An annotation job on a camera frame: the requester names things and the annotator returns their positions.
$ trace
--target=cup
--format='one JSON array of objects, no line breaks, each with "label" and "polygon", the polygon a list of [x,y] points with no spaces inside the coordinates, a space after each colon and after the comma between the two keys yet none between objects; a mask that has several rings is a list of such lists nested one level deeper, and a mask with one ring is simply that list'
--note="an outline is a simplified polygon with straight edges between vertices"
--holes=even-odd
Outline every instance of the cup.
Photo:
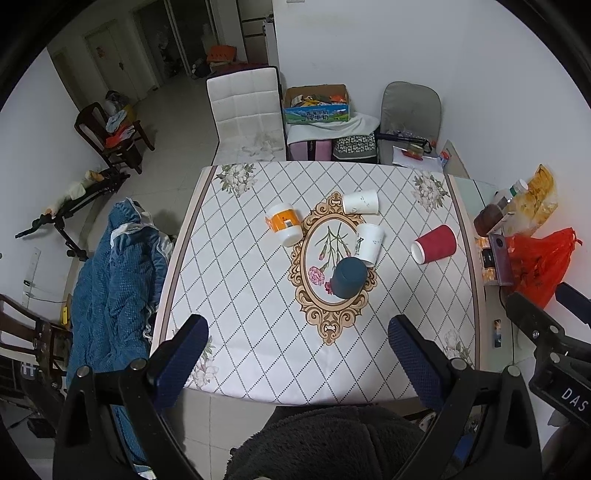
[{"label": "cup", "polygon": [[456,253],[456,236],[447,225],[417,238],[410,246],[411,255],[419,265],[451,257]]},{"label": "cup", "polygon": [[367,278],[368,269],[359,258],[345,257],[335,266],[330,288],[338,298],[352,299],[361,291]]},{"label": "cup", "polygon": [[378,260],[379,249],[384,240],[384,229],[371,223],[362,223],[357,228],[357,240],[355,242],[355,256],[366,267],[374,267]]},{"label": "cup", "polygon": [[343,212],[348,213],[378,213],[378,192],[363,190],[343,195]]},{"label": "cup", "polygon": [[279,203],[269,208],[265,221],[284,247],[293,247],[304,238],[300,220],[291,203]]}]

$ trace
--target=yellow plastic bag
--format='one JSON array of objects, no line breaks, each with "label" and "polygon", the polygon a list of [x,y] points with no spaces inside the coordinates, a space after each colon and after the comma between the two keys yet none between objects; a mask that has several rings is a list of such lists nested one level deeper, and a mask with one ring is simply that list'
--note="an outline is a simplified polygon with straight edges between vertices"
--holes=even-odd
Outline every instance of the yellow plastic bag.
[{"label": "yellow plastic bag", "polygon": [[516,233],[532,236],[558,208],[556,182],[548,168],[540,165],[527,186],[528,191],[511,202],[515,216],[508,222],[505,236]]}]

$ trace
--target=red paper cup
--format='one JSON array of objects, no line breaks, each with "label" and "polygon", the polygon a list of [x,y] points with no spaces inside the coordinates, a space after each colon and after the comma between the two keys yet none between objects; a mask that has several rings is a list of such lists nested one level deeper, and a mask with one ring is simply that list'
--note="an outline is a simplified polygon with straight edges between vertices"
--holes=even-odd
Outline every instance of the red paper cup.
[{"label": "red paper cup", "polygon": [[456,236],[447,225],[438,226],[435,230],[417,238],[410,246],[411,255],[419,265],[451,257],[456,253]]}]

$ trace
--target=orange label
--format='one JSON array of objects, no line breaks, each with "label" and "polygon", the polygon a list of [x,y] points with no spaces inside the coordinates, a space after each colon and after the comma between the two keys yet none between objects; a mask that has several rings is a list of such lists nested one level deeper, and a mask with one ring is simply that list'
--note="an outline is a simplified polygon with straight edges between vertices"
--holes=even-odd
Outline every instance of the orange label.
[{"label": "orange label", "polygon": [[300,224],[293,210],[284,210],[283,212],[276,213],[272,218],[265,217],[265,221],[275,233],[279,230],[285,230],[286,228]]}]

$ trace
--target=metal screw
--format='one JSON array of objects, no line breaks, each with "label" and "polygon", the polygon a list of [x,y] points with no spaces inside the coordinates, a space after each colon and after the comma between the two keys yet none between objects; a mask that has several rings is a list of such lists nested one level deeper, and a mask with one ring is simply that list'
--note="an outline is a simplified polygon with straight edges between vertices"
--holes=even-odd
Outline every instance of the metal screw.
[{"label": "metal screw", "polygon": [[144,358],[136,358],[129,364],[129,366],[132,370],[142,370],[147,363],[148,362]]},{"label": "metal screw", "polygon": [[465,370],[467,367],[467,364],[461,358],[454,358],[452,360],[452,367],[455,368],[456,370]]},{"label": "metal screw", "polygon": [[519,370],[519,367],[516,367],[515,365],[509,365],[507,367],[507,371],[512,377],[518,377],[521,375],[521,370]]},{"label": "metal screw", "polygon": [[77,377],[85,377],[90,373],[90,367],[88,365],[82,365],[78,370],[76,370]]}]

